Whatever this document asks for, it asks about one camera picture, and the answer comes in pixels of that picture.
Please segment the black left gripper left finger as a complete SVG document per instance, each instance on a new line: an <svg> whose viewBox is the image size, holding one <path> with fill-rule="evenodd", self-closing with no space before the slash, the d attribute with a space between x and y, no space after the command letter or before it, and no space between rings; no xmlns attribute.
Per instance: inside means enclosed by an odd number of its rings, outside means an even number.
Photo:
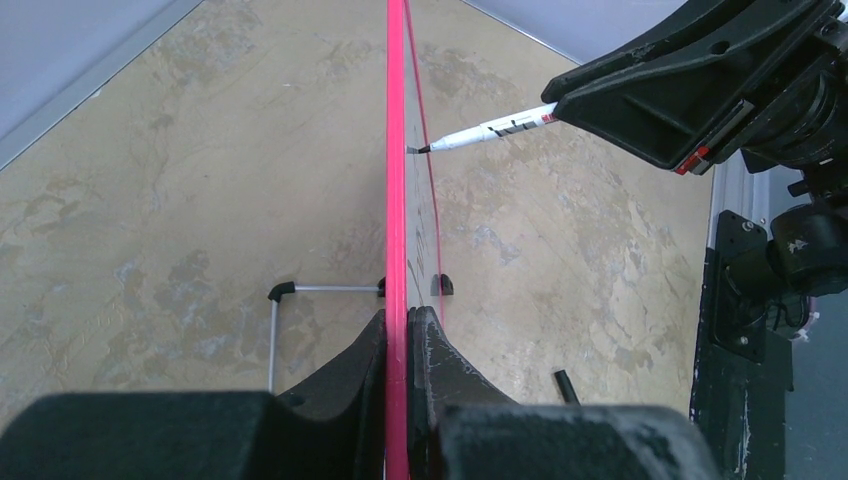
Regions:
<svg viewBox="0 0 848 480"><path fill-rule="evenodd" d="M385 315L285 392L67 393L1 436L5 479L378 479Z"/></svg>

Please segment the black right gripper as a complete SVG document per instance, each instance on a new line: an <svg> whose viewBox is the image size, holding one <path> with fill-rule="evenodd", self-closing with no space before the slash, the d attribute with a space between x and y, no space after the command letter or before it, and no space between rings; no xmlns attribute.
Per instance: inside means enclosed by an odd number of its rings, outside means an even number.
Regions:
<svg viewBox="0 0 848 480"><path fill-rule="evenodd" d="M618 49L552 78L555 116L660 169L847 173L840 1L688 1Z"/></svg>

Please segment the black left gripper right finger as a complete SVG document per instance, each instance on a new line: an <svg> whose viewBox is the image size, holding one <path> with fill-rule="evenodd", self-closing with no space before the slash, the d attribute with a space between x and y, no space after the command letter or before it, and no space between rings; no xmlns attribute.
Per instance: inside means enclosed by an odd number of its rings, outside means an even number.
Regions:
<svg viewBox="0 0 848 480"><path fill-rule="evenodd" d="M522 405L447 339L436 311L408 314L413 479L717 479L698 429L651 405Z"/></svg>

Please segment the black marker cap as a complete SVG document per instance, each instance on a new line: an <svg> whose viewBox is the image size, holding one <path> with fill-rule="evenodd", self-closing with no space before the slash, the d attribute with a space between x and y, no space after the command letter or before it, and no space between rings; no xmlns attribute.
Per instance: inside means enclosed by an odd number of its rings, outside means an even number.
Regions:
<svg viewBox="0 0 848 480"><path fill-rule="evenodd" d="M579 405L579 398L566 371L558 370L553 376L563 401L566 404Z"/></svg>

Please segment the black whiteboard marker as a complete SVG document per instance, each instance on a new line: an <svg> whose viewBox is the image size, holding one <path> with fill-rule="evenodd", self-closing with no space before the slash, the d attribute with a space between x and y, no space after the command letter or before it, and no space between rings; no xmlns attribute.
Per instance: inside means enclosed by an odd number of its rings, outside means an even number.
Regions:
<svg viewBox="0 0 848 480"><path fill-rule="evenodd" d="M452 150L542 127L557 121L557 118L554 116L556 106L556 103L548 103L493 119L477 126L445 135L439 140L420 148L407 146L406 153L426 154L435 151Z"/></svg>

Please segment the pink framed whiteboard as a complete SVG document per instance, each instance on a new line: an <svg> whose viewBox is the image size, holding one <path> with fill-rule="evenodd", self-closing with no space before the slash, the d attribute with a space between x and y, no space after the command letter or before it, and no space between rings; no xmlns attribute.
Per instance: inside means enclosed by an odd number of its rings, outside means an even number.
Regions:
<svg viewBox="0 0 848 480"><path fill-rule="evenodd" d="M443 309L442 265L431 160L417 151L429 138L412 8L408 1L389 1L386 7L385 476L407 479L408 313L416 307Z"/></svg>

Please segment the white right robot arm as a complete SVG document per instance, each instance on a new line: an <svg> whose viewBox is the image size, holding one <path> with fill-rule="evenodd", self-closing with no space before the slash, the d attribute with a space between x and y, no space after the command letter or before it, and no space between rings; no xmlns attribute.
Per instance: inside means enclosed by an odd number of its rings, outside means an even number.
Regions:
<svg viewBox="0 0 848 480"><path fill-rule="evenodd" d="M552 78L555 117L648 164L700 175L740 153L799 171L810 202L730 260L728 320L847 286L847 24L840 1L688 1L624 46Z"/></svg>

